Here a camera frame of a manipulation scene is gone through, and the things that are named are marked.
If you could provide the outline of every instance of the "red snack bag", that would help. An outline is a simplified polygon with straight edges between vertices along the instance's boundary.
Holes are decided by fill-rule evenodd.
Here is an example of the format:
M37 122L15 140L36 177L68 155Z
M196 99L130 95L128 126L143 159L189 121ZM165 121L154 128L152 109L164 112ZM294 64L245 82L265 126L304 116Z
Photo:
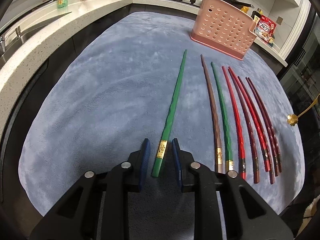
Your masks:
M276 24L273 21L264 15L261 15L260 21L257 23L254 33L262 38L265 42L268 42L269 38L273 35L275 28Z

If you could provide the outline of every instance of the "gray blue fabric surface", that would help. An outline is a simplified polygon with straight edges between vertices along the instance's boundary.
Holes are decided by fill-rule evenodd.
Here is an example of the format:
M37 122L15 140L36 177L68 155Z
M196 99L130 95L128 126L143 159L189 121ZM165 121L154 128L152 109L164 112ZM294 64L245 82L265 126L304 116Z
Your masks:
M220 68L231 66L243 80L249 76L254 82L273 122L282 154L283 172L270 185L254 129L260 164L260 183L254 185L248 132L234 89L244 131L248 183L277 213L298 194L305 173L302 143L298 127L286 122L286 116L293 111L276 76L252 50L239 61L191 41L193 24L176 16L133 13L107 29L68 67L34 119L19 162L21 184L42 215L84 172L110 170L149 138L151 155L144 191L129 194L131 239L193 239L194 197L179 192L172 155L165 156L158 179L150 176L185 49L188 54L171 139L178 138L181 149L213 169L211 110L200 60L203 54L223 140L210 62L219 66L237 170L236 126Z

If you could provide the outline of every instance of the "white countertop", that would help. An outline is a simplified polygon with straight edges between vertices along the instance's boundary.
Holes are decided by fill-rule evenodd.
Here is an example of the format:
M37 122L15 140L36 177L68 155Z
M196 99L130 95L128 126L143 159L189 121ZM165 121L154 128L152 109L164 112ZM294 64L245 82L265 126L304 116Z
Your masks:
M192 5L170 0L85 0L82 2L80 0L68 0L68 2L68 7L59 10L56 8L56 3L46 5L30 13L12 26L12 28L15 28L19 25L23 31L45 19L71 12L31 37L12 55L0 70L0 101L2 102L0 106L0 137L16 100L30 78L62 43L87 25L132 3L158 5L193 14L198 14L199 11L198 8ZM257 38L254 42L269 52L284 66L287 66L279 54L264 41Z

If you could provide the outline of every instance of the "stainless steel sink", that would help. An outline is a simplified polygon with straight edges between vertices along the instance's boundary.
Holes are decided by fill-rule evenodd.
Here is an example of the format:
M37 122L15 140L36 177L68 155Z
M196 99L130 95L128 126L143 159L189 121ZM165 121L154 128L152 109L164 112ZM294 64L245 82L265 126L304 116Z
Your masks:
M13 39L6 47L6 51L4 52L4 54L2 54L2 56L0 57L0 69L4 66L4 64L9 60L9 58L16 52L16 50L18 48L20 48L28 39L30 39L33 35L35 35L39 30L43 29L44 27L46 27L47 25L49 25L50 23L54 22L57 19L60 19L61 17L69 14L65 13L65 14L61 14L55 17L52 17L50 19L44 20L42 22L39 22L33 26L31 26L30 28L27 28L26 30L24 30L21 33L21 37L16 37L15 39Z

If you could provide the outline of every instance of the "pink basket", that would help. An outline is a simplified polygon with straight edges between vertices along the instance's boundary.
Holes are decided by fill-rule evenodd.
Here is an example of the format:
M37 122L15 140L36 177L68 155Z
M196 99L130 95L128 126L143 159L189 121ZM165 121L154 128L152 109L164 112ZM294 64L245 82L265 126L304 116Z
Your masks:
M190 38L200 44L243 60L253 41L256 23L222 0L202 0Z

